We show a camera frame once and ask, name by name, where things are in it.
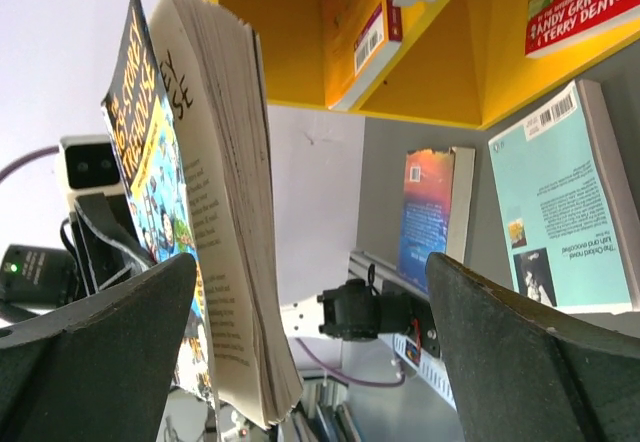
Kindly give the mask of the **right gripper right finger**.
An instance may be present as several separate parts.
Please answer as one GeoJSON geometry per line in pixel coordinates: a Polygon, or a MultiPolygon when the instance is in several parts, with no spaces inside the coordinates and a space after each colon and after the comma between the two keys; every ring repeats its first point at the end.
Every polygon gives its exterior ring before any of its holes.
{"type": "Polygon", "coordinates": [[[430,305],[468,441],[636,441],[639,340],[433,253],[430,305]]]}

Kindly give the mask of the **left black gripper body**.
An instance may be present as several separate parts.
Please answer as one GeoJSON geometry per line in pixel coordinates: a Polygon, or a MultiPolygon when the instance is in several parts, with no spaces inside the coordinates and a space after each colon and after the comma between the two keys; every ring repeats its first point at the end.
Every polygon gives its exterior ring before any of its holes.
{"type": "Polygon", "coordinates": [[[73,301],[76,264],[63,249],[9,245],[1,261],[1,300],[24,308],[55,309],[73,301]]]}

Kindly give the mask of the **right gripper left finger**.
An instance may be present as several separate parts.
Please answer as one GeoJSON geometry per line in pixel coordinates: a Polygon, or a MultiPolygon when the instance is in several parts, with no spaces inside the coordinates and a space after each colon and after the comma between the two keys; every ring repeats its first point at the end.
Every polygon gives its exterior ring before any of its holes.
{"type": "Polygon", "coordinates": [[[2,440],[155,440],[195,279],[180,254],[2,329],[2,440]]]}

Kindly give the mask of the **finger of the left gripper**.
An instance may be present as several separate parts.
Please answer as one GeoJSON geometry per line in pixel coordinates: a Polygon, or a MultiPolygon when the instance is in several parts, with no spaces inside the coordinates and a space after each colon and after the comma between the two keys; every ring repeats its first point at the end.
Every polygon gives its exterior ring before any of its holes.
{"type": "Polygon", "coordinates": [[[126,198],[93,193],[76,198],[72,233],[87,292],[101,292],[153,266],[140,245],[126,198]]]}

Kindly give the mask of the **black cover book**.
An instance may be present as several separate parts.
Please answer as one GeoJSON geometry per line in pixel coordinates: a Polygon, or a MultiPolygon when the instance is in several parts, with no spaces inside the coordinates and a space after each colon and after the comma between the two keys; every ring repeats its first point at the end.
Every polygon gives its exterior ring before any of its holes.
{"type": "Polygon", "coordinates": [[[101,109],[143,252],[196,263],[175,383],[268,429],[302,385],[278,296],[258,33],[207,0],[129,0],[101,109]]]}

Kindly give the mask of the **light teal cover book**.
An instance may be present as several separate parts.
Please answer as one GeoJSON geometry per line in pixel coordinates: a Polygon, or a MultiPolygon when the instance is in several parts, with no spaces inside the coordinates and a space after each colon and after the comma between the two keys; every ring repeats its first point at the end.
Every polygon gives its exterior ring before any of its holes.
{"type": "Polygon", "coordinates": [[[568,314],[639,308],[639,216],[599,83],[488,142],[515,291],[568,314]]]}

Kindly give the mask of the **blue sunset cover book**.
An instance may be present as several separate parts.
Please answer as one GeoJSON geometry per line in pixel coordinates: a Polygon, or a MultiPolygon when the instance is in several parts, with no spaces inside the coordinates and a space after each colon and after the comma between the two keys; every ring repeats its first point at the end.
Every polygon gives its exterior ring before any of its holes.
{"type": "Polygon", "coordinates": [[[476,151],[425,148],[405,159],[397,271],[424,294],[432,253],[465,261],[476,151]]]}

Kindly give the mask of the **orange Roald Dahl book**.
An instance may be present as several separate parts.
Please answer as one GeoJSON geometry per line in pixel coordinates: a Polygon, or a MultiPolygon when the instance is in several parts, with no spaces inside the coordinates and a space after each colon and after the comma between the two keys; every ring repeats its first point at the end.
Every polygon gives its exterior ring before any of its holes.
{"type": "Polygon", "coordinates": [[[324,92],[331,110],[348,111],[403,40],[393,0],[322,0],[324,92]]]}

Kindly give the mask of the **red treehouse book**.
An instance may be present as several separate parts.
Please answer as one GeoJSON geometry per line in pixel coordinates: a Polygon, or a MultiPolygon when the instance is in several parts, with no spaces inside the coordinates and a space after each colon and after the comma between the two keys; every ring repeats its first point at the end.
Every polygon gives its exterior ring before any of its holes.
{"type": "Polygon", "coordinates": [[[540,58],[638,18],[639,0],[528,0],[525,55],[540,58]]]}

